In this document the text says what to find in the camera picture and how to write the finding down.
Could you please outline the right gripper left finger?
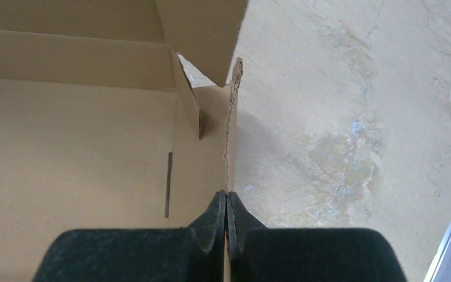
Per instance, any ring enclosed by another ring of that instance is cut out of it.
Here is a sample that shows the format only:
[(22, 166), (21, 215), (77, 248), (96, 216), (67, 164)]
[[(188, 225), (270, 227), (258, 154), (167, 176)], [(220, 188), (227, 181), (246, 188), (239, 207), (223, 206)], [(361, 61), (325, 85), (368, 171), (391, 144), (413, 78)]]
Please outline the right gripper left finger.
[(47, 250), (34, 281), (223, 281), (226, 193), (175, 229), (76, 229)]

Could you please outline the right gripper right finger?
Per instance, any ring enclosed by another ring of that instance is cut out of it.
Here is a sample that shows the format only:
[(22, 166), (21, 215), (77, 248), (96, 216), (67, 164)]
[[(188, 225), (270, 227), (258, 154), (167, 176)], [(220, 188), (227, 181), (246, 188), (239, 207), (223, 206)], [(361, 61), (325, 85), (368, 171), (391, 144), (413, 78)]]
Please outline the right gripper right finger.
[(406, 281), (379, 232), (362, 228), (270, 229), (227, 194), (231, 281)]

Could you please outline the brown cardboard box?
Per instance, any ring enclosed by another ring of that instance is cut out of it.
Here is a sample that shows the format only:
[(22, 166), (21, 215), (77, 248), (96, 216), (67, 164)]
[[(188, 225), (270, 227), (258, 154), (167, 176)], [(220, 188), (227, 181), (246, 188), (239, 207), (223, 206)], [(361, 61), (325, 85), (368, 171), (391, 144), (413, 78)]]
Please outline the brown cardboard box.
[(0, 281), (62, 233), (175, 229), (234, 183), (247, 1), (0, 1)]

